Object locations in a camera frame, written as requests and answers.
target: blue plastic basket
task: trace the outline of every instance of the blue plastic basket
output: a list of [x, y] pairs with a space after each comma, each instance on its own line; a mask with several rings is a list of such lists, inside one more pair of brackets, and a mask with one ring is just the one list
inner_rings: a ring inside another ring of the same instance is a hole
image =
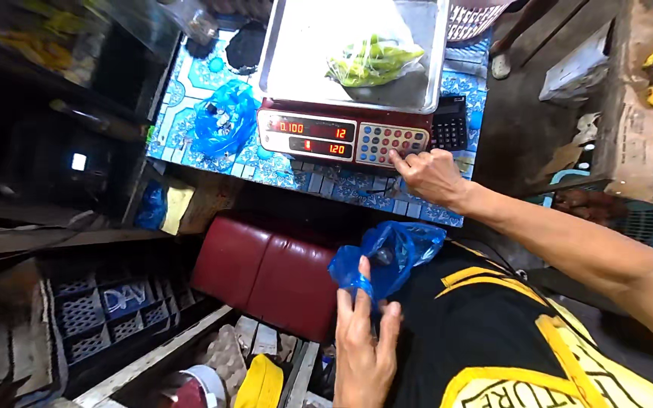
[[[589, 174], [589, 172], [581, 170], [561, 170], [554, 175], [551, 184], [557, 184], [563, 179], [579, 179]], [[580, 188], [589, 191], [603, 191], [604, 187], [605, 184], [589, 184]], [[543, 207], [551, 208], [553, 206], [554, 195], [555, 192], [543, 198]], [[653, 204], [637, 199], [624, 198], [623, 201], [626, 204], [629, 214], [626, 218], [613, 220], [611, 225], [612, 229], [640, 243], [653, 247]]]

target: red cushion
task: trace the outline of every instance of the red cushion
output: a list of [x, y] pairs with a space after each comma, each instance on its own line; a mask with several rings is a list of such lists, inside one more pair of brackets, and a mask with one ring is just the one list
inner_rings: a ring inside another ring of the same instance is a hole
[[191, 286], [245, 310], [270, 238], [268, 231], [216, 217], [203, 241]]
[[245, 310], [295, 335], [327, 340], [337, 308], [337, 285], [327, 271], [333, 256], [333, 250], [274, 235]]

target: stainless steel weighing tray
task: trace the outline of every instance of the stainless steel weighing tray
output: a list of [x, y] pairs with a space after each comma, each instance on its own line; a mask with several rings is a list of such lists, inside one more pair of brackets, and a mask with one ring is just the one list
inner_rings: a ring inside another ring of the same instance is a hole
[[[395, 4], [414, 42], [425, 51], [419, 61], [424, 71], [408, 73], [378, 87], [342, 87], [324, 76], [326, 50], [333, 44], [324, 35], [326, 9], [319, 10], [329, 7], [330, 1], [277, 0], [261, 54], [259, 88], [274, 99], [419, 114], [434, 112], [440, 96], [449, 0], [397, 0]], [[349, 30], [339, 22], [332, 24], [334, 30]]]

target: yellow cap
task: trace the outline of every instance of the yellow cap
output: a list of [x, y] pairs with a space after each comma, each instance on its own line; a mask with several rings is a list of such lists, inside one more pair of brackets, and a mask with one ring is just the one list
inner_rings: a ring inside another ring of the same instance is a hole
[[277, 408], [284, 386], [284, 372], [265, 355], [253, 358], [234, 408]]

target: scale keypad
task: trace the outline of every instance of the scale keypad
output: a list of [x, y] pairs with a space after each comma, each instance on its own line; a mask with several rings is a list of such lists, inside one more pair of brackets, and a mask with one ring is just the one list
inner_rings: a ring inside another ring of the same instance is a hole
[[430, 141], [430, 133], [424, 129], [364, 122], [359, 125], [357, 135], [355, 161], [383, 167], [394, 167], [390, 162], [390, 149], [397, 150], [404, 158], [426, 150]]

